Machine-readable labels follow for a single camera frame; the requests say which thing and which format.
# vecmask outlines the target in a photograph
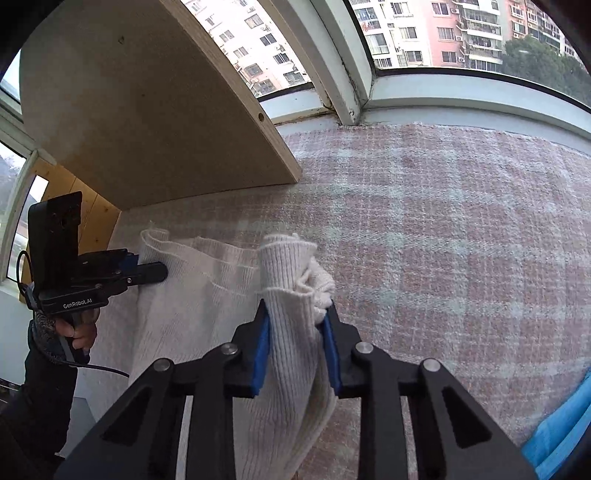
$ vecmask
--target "black cable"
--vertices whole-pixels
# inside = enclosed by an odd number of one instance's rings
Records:
[[[21,258],[22,257],[26,257],[27,262],[29,263],[29,272],[31,273],[31,281],[33,280],[33,269],[31,268],[31,257],[29,257],[29,254],[27,253],[26,250],[22,250],[17,257],[17,285],[18,285],[18,290],[21,292],[21,295],[23,297],[26,296],[27,294],[27,286],[24,283],[21,283],[21,276],[19,274],[19,267],[21,264]],[[125,372],[122,372],[121,370],[117,370],[116,368],[109,368],[109,367],[102,367],[100,365],[84,365],[84,364],[77,364],[76,362],[69,362],[67,360],[60,360],[58,358],[54,358],[52,356],[50,356],[47,352],[44,352],[42,349],[38,349],[43,355],[45,355],[45,357],[50,360],[51,362],[54,363],[58,363],[58,364],[62,364],[62,365],[68,365],[69,367],[76,367],[76,368],[91,368],[94,370],[103,370],[105,372],[111,372],[114,374],[118,374],[118,375],[123,375],[124,377],[129,378],[129,374],[126,374]]]
[[[26,250],[21,250],[17,257],[17,287],[18,291],[21,293],[23,297],[26,296],[27,293],[27,286],[24,283],[21,283],[21,274],[20,274],[20,266],[21,266],[21,258],[26,257],[27,263],[29,264],[29,273],[31,274],[31,282],[35,281],[33,279],[33,269],[31,268],[31,257]]]
[[[84,364],[77,364],[76,362],[69,362],[67,360],[59,360],[57,358],[52,358],[54,362],[58,362],[60,364],[68,365],[69,367],[76,367],[76,368],[91,368],[93,370],[102,370],[105,372],[111,372],[114,374],[122,375],[123,377],[129,378],[129,374],[122,372],[121,370],[117,370],[116,368],[110,367],[103,367],[101,365],[84,365]]]
[[[60,360],[59,358],[55,358],[39,347],[37,347],[37,350],[39,352],[41,352],[41,354],[43,354],[43,356],[45,356],[45,358],[47,358],[50,362],[52,362],[54,364],[67,365],[68,367],[76,367],[76,368],[91,368],[93,370],[103,370],[105,372],[111,372],[111,373],[122,375],[123,377],[129,378],[129,374],[126,374],[125,372],[122,372],[121,370],[117,370],[116,368],[102,367],[101,365],[77,364],[76,362],[69,362],[68,360]]]

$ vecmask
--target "tree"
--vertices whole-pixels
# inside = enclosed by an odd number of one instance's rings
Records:
[[[591,106],[591,76],[570,56],[528,35],[505,43],[502,73],[565,93]]]

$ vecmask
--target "knitted fabric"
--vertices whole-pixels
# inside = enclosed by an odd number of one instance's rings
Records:
[[[314,259],[316,245],[296,235],[270,235],[257,254],[203,238],[171,242],[162,230],[144,231],[142,241],[141,262],[162,261],[168,279],[140,289],[130,380],[156,358],[185,362],[230,341],[264,298],[271,351],[260,395],[234,401],[236,473],[243,480],[290,479],[336,403],[316,329],[334,282]],[[184,478],[191,403],[178,478]]]

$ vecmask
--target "pink building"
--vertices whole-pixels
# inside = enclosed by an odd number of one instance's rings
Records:
[[[419,2],[426,24],[431,63],[434,67],[464,67],[460,54],[462,32],[457,28],[457,15],[451,2]]]

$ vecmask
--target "blue fabric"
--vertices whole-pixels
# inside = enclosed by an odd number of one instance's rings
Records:
[[[326,358],[326,366],[329,372],[330,386],[335,391],[335,395],[339,395],[340,388],[342,386],[340,380],[339,354],[336,351],[335,337],[330,325],[328,313],[326,313],[324,316],[324,320],[319,325],[319,327],[321,329],[322,339],[324,342],[324,357]]]
[[[265,309],[265,318],[261,327],[261,335],[258,339],[255,352],[255,360],[252,369],[251,389],[254,396],[257,396],[265,382],[267,372],[267,360],[269,359],[269,349],[271,345],[271,319]]]
[[[573,395],[536,429],[521,449],[540,480],[549,480],[591,423],[591,369]]]

